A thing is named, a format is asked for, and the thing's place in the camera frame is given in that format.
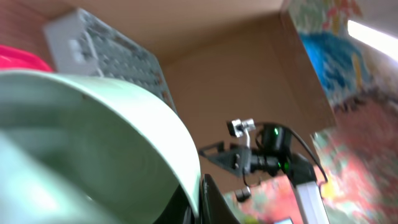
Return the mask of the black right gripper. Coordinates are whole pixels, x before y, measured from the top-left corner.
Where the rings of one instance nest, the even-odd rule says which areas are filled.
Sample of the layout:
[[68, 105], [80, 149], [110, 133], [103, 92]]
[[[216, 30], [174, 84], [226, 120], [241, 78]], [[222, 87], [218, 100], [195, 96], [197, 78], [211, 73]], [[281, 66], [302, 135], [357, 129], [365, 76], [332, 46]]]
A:
[[249, 174], [251, 171], [251, 150], [246, 146], [234, 143], [229, 145], [229, 149], [224, 147], [224, 141], [216, 142], [199, 148], [198, 154], [236, 177]]

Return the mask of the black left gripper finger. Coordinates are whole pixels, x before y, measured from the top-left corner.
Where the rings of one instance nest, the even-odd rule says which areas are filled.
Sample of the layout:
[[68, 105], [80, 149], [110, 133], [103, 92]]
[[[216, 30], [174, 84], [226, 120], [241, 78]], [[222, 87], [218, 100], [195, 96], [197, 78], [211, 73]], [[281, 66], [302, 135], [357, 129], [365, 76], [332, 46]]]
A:
[[204, 224], [240, 224], [210, 174], [201, 182], [201, 219]]

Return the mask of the green bowl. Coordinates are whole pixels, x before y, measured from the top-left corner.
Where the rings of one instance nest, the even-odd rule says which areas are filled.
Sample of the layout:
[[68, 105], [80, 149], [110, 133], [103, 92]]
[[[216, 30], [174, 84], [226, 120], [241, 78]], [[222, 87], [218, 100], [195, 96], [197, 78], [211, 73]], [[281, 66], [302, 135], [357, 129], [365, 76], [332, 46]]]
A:
[[2, 223], [196, 223], [200, 179], [188, 129], [142, 87], [1, 72]]

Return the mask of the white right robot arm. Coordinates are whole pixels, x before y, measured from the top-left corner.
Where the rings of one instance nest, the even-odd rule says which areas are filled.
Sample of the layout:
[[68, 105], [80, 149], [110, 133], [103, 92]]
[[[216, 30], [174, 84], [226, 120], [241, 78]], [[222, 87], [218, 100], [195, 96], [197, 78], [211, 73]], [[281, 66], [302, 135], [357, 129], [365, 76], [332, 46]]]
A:
[[198, 154], [242, 178], [245, 188], [234, 192], [238, 202], [245, 202], [252, 196], [251, 189], [255, 185], [247, 183], [248, 175], [259, 171], [275, 177], [281, 171], [292, 186], [303, 222], [330, 222], [320, 186], [317, 184], [315, 169], [303, 155], [291, 150], [292, 138], [308, 152], [325, 182], [328, 182], [328, 177], [308, 144], [293, 129], [279, 123], [256, 123], [252, 119], [229, 121], [227, 127], [232, 137], [244, 138], [245, 144], [231, 144], [230, 149], [226, 150], [221, 141], [199, 149]]

